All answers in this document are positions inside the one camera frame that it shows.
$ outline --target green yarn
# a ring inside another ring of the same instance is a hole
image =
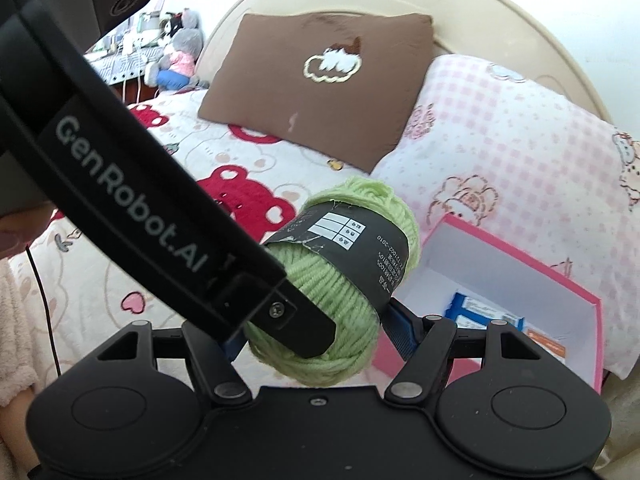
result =
[[[311,197],[305,205],[345,202],[365,207],[398,226],[409,242],[406,271],[420,259],[418,225],[411,210],[386,184],[353,176]],[[289,280],[336,323],[334,343],[321,356],[303,359],[252,323],[244,331],[254,355],[306,386],[325,388],[353,377],[369,365],[378,342],[380,322],[362,293],[322,256],[301,244],[267,246],[283,264]]]

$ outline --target triangular cutout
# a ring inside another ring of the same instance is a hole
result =
[[[129,332],[98,356],[98,361],[135,359],[138,354],[138,332]]]
[[[537,361],[540,356],[531,348],[527,347],[520,341],[515,334],[511,332],[503,332],[500,334],[500,350],[503,359],[521,359],[529,361]]]

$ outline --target screw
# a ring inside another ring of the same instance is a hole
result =
[[[391,393],[401,399],[415,399],[422,393],[422,387],[410,382],[396,383],[391,387]]]
[[[279,301],[271,303],[271,306],[269,307],[269,316],[273,317],[273,319],[278,319],[279,317],[282,317],[283,314],[284,305],[282,303]]]
[[[246,388],[240,383],[220,383],[213,392],[221,399],[237,399],[246,393]]]

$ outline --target hand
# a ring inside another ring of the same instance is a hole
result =
[[[21,253],[49,226],[53,204],[0,218],[0,260]]]

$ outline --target pillowcase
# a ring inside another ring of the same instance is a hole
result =
[[[246,14],[198,116],[371,171],[433,60],[431,17]]]
[[[640,355],[640,136],[489,61],[440,56],[371,176],[411,207],[422,240],[453,213],[599,297],[604,366],[628,376]]]

